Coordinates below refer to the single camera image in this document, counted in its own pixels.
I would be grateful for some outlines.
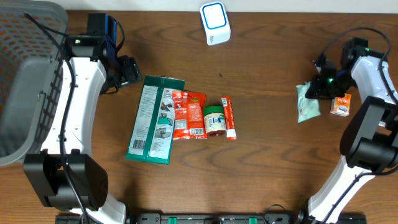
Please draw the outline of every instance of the teal box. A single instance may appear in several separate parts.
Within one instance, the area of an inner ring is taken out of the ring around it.
[[[125,159],[169,164],[174,133],[174,90],[185,81],[146,75]]]

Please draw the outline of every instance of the red packet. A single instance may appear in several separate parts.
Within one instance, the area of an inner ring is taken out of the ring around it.
[[[203,104],[205,104],[206,95],[174,90],[173,101],[175,105],[173,140],[207,139],[203,121]]]
[[[236,140],[234,114],[232,112],[231,96],[222,96],[221,101],[223,102],[225,123],[226,123],[226,138],[228,140]]]

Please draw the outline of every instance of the red stick packet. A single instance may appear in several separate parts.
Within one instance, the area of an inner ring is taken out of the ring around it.
[[[204,93],[173,91],[175,108],[174,136],[178,139],[207,139],[203,120]]]
[[[234,114],[232,112],[231,96],[222,96],[221,101],[223,102],[225,123],[226,123],[226,138],[228,140],[236,140]]]

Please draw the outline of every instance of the blue square outline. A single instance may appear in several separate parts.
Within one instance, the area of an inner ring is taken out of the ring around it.
[[[221,10],[223,11],[224,22],[225,22],[225,23],[224,23],[223,25],[221,25],[221,26],[214,27],[214,28],[210,28],[209,25],[207,24],[205,8],[208,7],[208,6],[214,6],[214,5],[216,5],[216,4],[219,4],[219,5],[221,6]],[[210,4],[210,5],[207,5],[207,6],[203,7],[202,12],[203,12],[203,17],[205,18],[205,22],[206,22],[207,29],[217,29],[217,28],[220,28],[220,27],[223,27],[223,26],[226,25],[226,18],[225,18],[224,8],[223,8],[223,5],[220,4],[219,2],[216,2],[216,3],[213,3],[213,4]]]

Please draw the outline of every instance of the green lid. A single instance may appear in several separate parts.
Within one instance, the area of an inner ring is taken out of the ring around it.
[[[222,113],[224,114],[224,108],[222,106],[209,106],[203,110],[203,115],[206,116],[211,113]]]

